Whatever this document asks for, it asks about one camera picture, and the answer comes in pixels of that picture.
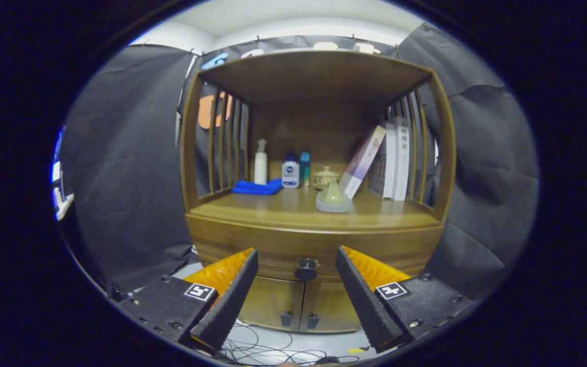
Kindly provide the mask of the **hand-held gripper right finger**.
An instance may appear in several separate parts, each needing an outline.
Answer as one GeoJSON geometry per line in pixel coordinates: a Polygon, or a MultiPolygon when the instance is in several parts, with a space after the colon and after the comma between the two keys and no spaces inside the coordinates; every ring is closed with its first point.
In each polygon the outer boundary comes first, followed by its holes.
{"type": "Polygon", "coordinates": [[[377,352],[427,339],[472,308],[469,298],[431,273],[410,276],[347,246],[338,248],[336,270],[377,352]]]}

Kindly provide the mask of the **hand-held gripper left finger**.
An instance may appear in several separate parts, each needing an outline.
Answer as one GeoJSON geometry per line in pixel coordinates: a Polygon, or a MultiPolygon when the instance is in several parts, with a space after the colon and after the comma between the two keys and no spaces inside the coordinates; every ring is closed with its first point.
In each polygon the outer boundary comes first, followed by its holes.
{"type": "Polygon", "coordinates": [[[163,275],[121,302],[121,308],[160,335],[216,352],[230,334],[258,269],[258,252],[248,248],[187,277],[163,275]]]}

